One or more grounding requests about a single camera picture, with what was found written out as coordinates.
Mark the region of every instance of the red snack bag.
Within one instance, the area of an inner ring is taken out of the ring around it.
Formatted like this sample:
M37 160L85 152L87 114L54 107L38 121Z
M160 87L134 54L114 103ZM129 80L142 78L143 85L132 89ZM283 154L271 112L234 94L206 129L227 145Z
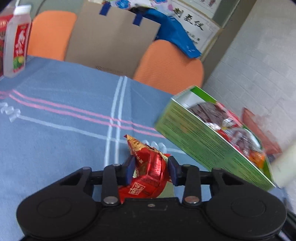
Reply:
M160 151L143 144L132 136L125 135L132 155L136 157L136 175L130 185L119 188L121 202L125 198L156 198L167 181L168 158Z

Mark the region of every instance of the orange seat cushion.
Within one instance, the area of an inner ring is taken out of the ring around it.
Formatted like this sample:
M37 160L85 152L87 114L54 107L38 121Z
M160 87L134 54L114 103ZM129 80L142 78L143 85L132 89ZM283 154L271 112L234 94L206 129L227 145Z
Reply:
M133 79L156 89L177 94L189 86L202 86L204 69L197 58L188 58L174 44L154 41L145 52Z
M63 61L77 15L67 11L44 11L32 23L28 54Z

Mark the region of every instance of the green cardboard box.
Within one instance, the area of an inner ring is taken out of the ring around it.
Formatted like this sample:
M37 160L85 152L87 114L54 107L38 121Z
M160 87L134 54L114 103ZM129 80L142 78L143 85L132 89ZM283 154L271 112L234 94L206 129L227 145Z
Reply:
M259 170L222 136L187 110L202 102L216 103L216 100L197 86L172 97L157 120L155 129L208 170L223 168L266 191L275 187L268 160Z

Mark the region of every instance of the red bottle label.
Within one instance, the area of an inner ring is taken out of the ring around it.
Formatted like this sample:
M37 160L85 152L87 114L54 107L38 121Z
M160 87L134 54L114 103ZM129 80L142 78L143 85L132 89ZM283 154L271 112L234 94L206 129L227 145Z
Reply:
M15 35L15 49L13 51L13 71L18 72L24 67L25 62L25 44L27 32L29 30L29 23L20 24L17 26L17 33Z
M0 31L6 31L6 26L10 19L12 19L13 15L7 15L0 17Z

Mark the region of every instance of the white wall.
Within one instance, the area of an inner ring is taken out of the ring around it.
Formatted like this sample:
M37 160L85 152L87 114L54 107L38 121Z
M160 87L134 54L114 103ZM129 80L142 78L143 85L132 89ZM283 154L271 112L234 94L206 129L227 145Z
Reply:
M296 133L296 5L257 0L203 89L239 116L269 114L285 149Z

